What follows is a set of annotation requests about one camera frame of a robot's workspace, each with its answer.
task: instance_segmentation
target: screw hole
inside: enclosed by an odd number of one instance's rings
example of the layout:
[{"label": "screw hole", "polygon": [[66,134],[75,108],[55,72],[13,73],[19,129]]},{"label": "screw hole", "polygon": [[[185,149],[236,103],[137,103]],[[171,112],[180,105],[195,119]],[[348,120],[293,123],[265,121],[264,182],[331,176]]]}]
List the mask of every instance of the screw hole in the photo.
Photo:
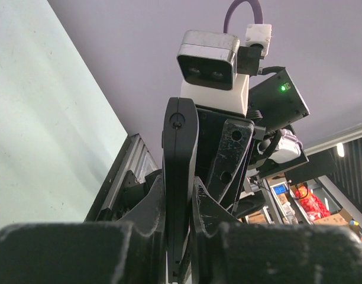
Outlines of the screw hole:
[{"label": "screw hole", "polygon": [[231,181],[231,178],[232,178],[232,176],[229,172],[224,172],[221,175],[221,182],[226,185]]},{"label": "screw hole", "polygon": [[234,132],[232,132],[231,138],[234,141],[239,141],[241,139],[241,132],[238,130],[235,130]]}]

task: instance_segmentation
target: ceiling light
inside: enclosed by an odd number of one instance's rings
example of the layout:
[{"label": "ceiling light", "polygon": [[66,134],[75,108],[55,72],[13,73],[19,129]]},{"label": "ceiling light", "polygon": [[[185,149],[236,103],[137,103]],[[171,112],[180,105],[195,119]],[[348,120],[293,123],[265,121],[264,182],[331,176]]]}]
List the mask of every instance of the ceiling light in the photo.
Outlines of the ceiling light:
[{"label": "ceiling light", "polygon": [[337,155],[339,155],[340,157],[344,157],[344,145],[342,143],[338,143],[336,145],[337,148]]}]

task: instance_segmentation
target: cardboard box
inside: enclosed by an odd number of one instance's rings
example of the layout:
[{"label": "cardboard box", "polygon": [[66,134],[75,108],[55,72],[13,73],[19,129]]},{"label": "cardboard box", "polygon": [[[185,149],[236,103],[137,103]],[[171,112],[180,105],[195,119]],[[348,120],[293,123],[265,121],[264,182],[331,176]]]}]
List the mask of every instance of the cardboard box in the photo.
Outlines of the cardboard box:
[{"label": "cardboard box", "polygon": [[285,203],[287,203],[287,197],[285,193],[281,193],[277,195],[279,201],[281,202],[282,205],[284,205]]},{"label": "cardboard box", "polygon": [[315,225],[330,225],[330,226],[343,226],[354,231],[358,236],[360,236],[360,227],[352,226],[349,222],[352,220],[351,214],[345,209],[340,210],[339,213],[318,219],[313,223]]},{"label": "cardboard box", "polygon": [[248,215],[248,218],[251,218],[251,217],[254,217],[254,216],[257,216],[257,215],[260,215],[261,212],[260,211],[256,211],[255,213],[252,213],[250,215]]},{"label": "cardboard box", "polygon": [[265,216],[263,214],[256,215],[249,217],[249,223],[250,224],[261,224],[261,223],[267,223]]}]

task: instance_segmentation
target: white wall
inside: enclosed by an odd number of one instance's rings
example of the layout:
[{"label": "white wall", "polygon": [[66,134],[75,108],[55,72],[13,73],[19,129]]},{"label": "white wall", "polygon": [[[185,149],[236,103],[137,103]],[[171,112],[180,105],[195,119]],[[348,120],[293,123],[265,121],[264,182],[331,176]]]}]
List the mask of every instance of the white wall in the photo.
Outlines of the white wall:
[{"label": "white wall", "polygon": [[83,221],[126,136],[48,2],[0,0],[0,228]]}]

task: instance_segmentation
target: black bracket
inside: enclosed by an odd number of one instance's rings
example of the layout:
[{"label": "black bracket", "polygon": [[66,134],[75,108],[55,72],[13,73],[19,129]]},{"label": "black bracket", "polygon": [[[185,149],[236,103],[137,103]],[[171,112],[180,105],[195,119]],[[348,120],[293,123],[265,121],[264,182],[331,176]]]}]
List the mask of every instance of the black bracket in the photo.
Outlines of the black bracket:
[{"label": "black bracket", "polygon": [[177,282],[189,231],[198,142],[198,115],[194,102],[170,98],[163,130],[163,176],[167,208],[168,280]]},{"label": "black bracket", "polygon": [[235,192],[238,190],[253,130],[252,121],[226,120],[224,123],[218,151],[205,183],[209,194],[218,203],[231,185]]},{"label": "black bracket", "polygon": [[237,72],[256,76],[260,67],[261,51],[262,49],[258,47],[239,47]]}]

